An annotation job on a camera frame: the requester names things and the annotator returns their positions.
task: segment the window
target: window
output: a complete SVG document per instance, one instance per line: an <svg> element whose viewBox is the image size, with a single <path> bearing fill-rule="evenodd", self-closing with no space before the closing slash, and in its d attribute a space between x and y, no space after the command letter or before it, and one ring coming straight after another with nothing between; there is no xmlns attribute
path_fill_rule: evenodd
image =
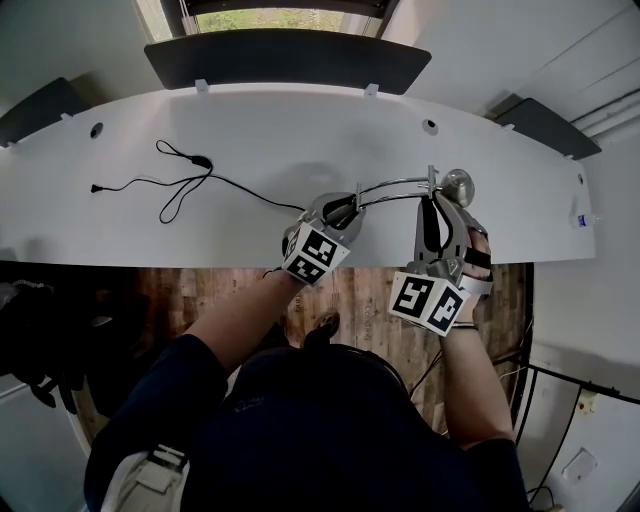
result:
<svg viewBox="0 0 640 512"><path fill-rule="evenodd" d="M196 16L200 32L243 28L301 28L340 32L345 13L320 9L239 9Z"/></svg>
<svg viewBox="0 0 640 512"><path fill-rule="evenodd" d="M399 0L134 0L150 42L200 32L294 28L381 37Z"/></svg>

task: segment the black cable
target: black cable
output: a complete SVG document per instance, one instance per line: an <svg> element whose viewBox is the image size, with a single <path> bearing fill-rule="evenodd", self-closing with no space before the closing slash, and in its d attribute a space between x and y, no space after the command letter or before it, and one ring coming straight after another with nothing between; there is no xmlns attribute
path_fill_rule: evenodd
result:
<svg viewBox="0 0 640 512"><path fill-rule="evenodd" d="M169 148L171 148L171 150L173 152L170 151L163 151L162 149L160 149L160 143L163 143L165 145L167 145ZM206 174L200 174L198 176L191 176L190 178L183 178L181 180L177 180L177 181L173 181L171 183L163 183L160 181L154 181L152 179L147 179L147 178L135 178L133 180L131 180L129 183L127 183L126 185L120 187L120 188L111 188L111 187L102 187L100 185L91 185L91 193L95 193L95 192L100 192L102 190L106 190L109 192L120 192L122 190L124 190L125 188L127 188L129 185L136 183L136 182L143 182L143 183L151 183L152 185L158 185L161 187L173 187L175 185L179 185L181 183L183 183L183 185L178 189L178 191L171 197L171 199L169 199L169 201L167 201L167 203L164 205L164 207L162 208L162 210L160 211L160 214L158 215L158 219L160 220L160 222L162 222L162 224L169 224L170 222L172 222L177 216L178 213L180 212L180 208L182 206L182 201L184 201L184 198L187 197L191 192L193 192L195 189L197 189L200 185L202 185L202 183L204 183L204 181L207 178L214 178L214 179L218 179L221 181L224 181L226 183L228 183L229 185L233 185L234 187L239 188L240 190L243 190L245 192L247 192L248 194L251 194L254 197L257 197L258 199L272 204L274 206L280 206L282 208L291 208L293 210L298 210L298 211L305 211L304 208L300 207L300 206L296 206L293 204L287 204L287 203L278 203L277 201L271 201L270 199L267 199L266 197L261 196L260 194L254 192L253 190L248 189L247 187L240 185L239 183L236 183L235 181L230 180L229 178L225 178L224 176L220 176L219 174L213 174L213 163L211 162L211 160L209 160L207 157L205 156L201 156L201 155L186 155L180 151L178 151L176 148L174 148L171 144L169 144L167 141L165 140L158 140L156 141L156 149L160 152L163 153L165 155L170 155L170 156L178 156L180 158L186 158L187 160L191 160L191 163L194 165L197 165L199 167L204 167L205 169L207 169L207 173ZM173 201L180 195L180 193L187 188L191 183L197 181L197 183L189 188L180 198L180 201L178 201L178 206L176 208L176 212L174 213L173 217L171 217L169 220L164 220L162 218L162 214L165 212L165 210L167 208L169 208L169 206L171 205L171 203L173 203Z"/></svg>
<svg viewBox="0 0 640 512"><path fill-rule="evenodd" d="M533 377L531 378L531 387L529 388L529 397L527 398L527 405L524 408L524 414L522 415L522 421L520 422L520 429L518 430L518 436L516 437L516 446L520 444L520 438L522 432L524 432L524 425L527 422L527 416L529 416L529 409L531 408L531 402L533 401L533 392L536 389L536 381L538 380L537 370L533 371Z"/></svg>
<svg viewBox="0 0 640 512"><path fill-rule="evenodd" d="M531 494L532 492L536 492L539 491L540 489L546 489L547 492L549 493L549 497L551 498L551 506L555 507L556 506L556 500L553 498L553 492L551 491L551 488L549 488L546 485L541 485L540 487L535 487L534 489L530 489L527 491L527 494Z"/></svg>
<svg viewBox="0 0 640 512"><path fill-rule="evenodd" d="M441 359L442 359L442 350L438 351L438 353L436 354L436 357L433 358L433 361L431 361L431 364L429 365L427 370L422 374L422 377L418 379L418 382L416 382L415 386L413 386L411 388L411 391L409 391L409 400L413 399L413 394L416 392L416 389L418 389L418 386L422 384L422 381L427 378L427 375L429 375L429 372L433 370L435 365L438 364Z"/></svg>

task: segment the wrist strap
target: wrist strap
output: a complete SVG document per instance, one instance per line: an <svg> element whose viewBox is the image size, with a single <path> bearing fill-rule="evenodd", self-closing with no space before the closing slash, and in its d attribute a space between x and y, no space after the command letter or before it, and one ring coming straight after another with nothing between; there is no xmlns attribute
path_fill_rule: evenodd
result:
<svg viewBox="0 0 640 512"><path fill-rule="evenodd" d="M452 329L474 329L478 330L476 325L473 322L455 322L452 326Z"/></svg>
<svg viewBox="0 0 640 512"><path fill-rule="evenodd" d="M489 274L486 281L475 279L473 277L462 275L460 280L460 288L467 290L471 295L489 295L493 287L493 273Z"/></svg>

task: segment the marker cube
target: marker cube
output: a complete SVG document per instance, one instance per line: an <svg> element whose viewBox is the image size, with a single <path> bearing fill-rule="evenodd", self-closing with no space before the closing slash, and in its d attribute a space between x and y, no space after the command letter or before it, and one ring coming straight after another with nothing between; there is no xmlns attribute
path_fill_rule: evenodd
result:
<svg viewBox="0 0 640 512"><path fill-rule="evenodd" d="M336 268L349 252L346 247L303 222L289 240L282 269L313 286Z"/></svg>
<svg viewBox="0 0 640 512"><path fill-rule="evenodd" d="M446 279L396 272L389 313L446 336L469 298Z"/></svg>

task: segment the cable connector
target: cable connector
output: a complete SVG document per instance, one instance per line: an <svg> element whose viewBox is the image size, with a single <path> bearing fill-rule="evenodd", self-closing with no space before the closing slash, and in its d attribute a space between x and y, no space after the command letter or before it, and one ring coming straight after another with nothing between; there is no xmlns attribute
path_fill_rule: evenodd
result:
<svg viewBox="0 0 640 512"><path fill-rule="evenodd" d="M200 167L204 167L205 169L213 169L211 160L209 160L206 156L193 155L189 158L191 159L191 163L193 165L199 165Z"/></svg>

